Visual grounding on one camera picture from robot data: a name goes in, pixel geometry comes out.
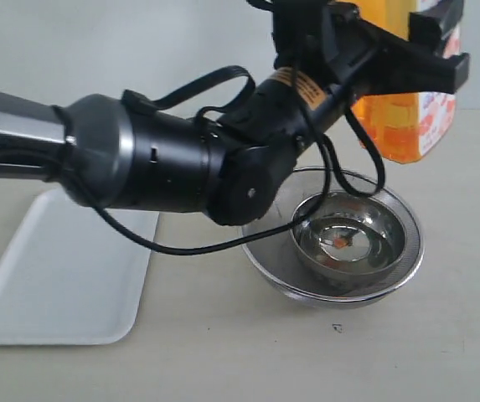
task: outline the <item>stainless steel bowl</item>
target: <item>stainless steel bowl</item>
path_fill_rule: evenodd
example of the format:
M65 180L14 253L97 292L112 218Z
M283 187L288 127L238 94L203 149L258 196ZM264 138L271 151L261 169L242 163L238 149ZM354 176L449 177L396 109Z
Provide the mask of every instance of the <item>stainless steel bowl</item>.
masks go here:
M308 198L293 218L319 199ZM291 231L301 262L342 290L371 286L399 264L406 236L398 217L370 198L332 192L323 206Z
M356 188L369 191L374 187L370 178L344 174ZM251 235L289 222L314 201L322 183L322 168L297 169L281 186L266 216L242 227L241 233ZM331 224L316 226L317 218L324 215L331 218ZM317 238L318 242L307 243L317 243L325 256L343 260L347 266L353 264L355 269L332 266L328 273L325 267L313 265L316 250L304 245L298 248L301 235ZM332 248L331 243L341 237L348 242L353 238L354 247ZM337 308L361 307L399 289L416 273L424 253L418 220L393 191L386 188L369 200L356 199L344 194L334 180L331 197L310 223L249 243L244 250L258 271L285 295L310 306Z

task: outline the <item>table surface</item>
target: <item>table surface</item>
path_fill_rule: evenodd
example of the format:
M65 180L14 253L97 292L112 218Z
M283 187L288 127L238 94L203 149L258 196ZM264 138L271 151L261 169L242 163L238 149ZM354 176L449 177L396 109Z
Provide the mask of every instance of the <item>table surface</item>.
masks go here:
M342 122L331 133L345 167L373 173ZM301 164L318 164L315 150ZM395 294L352 311L313 310L267 285L241 249L154 255L126 338L0 348L0 402L480 400L480 111L459 111L421 163L387 167L426 237L418 275ZM0 256L47 187L0 180ZM235 235L201 215L164 214L157 240Z

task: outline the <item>orange bottle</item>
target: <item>orange bottle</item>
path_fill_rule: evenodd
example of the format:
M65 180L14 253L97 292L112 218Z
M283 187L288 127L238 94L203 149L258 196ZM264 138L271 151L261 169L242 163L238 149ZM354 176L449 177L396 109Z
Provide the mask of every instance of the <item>orange bottle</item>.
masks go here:
M408 39L409 13L424 11L440 0L353 0L364 19ZM460 51L457 27L445 57ZM383 157L399 162L420 161L450 128L456 97L438 93L366 96L354 111Z

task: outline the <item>white wall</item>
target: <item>white wall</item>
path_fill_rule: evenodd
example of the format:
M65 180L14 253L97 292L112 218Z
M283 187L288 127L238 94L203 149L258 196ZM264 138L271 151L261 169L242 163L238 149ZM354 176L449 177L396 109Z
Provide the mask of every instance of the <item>white wall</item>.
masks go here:
M463 46L472 78L461 107L480 108L480 1L467 0ZM0 0L0 90L65 105L124 88L151 98L209 70L271 72L269 14L244 0ZM183 106L227 101L240 83Z

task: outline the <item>warning label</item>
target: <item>warning label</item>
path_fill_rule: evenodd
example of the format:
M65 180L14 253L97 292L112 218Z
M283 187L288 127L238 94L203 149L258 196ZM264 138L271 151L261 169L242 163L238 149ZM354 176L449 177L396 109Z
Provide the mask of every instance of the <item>warning label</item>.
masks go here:
M270 80L279 81L282 84L292 87L292 69L290 67L278 69L270 77ZM313 111L327 99L327 94L322 88L302 72L297 74L297 91Z

